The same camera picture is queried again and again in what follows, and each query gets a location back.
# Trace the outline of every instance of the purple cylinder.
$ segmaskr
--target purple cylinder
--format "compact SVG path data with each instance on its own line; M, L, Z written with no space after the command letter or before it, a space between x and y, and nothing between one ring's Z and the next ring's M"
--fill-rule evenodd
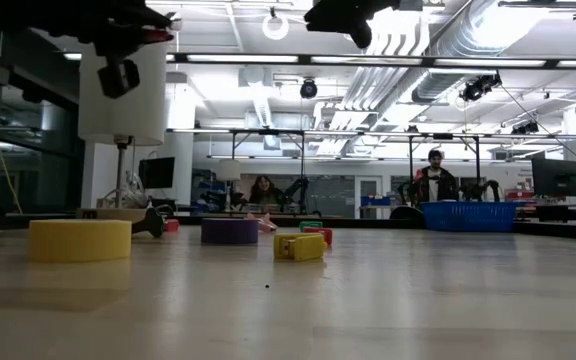
M259 222L247 219L203 219L201 242L205 244L244 245L259 240Z

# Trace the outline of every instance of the plastic basket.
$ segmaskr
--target plastic basket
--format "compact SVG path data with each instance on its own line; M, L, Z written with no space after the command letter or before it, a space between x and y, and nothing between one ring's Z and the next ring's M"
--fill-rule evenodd
M421 204L421 208L429 230L511 232L519 205L512 202L432 202Z

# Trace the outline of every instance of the green block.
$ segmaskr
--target green block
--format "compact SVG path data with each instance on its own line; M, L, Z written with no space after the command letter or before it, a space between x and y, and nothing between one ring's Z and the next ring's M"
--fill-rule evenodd
M302 221L299 223L299 231L304 232L307 227L324 227L321 221Z

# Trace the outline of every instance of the pink object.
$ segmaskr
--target pink object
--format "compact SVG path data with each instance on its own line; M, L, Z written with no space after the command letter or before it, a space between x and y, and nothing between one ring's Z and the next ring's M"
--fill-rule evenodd
M272 233L277 231L277 225L270 221L270 214L264 215L262 218L256 218L253 214L246 215L248 220L257 220L259 222L259 230L265 233Z
M304 232L322 234L324 236L324 241L326 242L326 244L328 244L328 246L332 245L332 229L305 227Z
M177 219L166 221L166 232L176 232L177 230L179 230L179 221Z

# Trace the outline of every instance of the computer monitor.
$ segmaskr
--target computer monitor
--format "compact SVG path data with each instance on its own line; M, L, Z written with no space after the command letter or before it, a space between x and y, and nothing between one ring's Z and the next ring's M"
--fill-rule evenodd
M174 157L139 162L139 177L145 189L171 188L174 170Z
M576 196L576 161L532 159L535 195Z

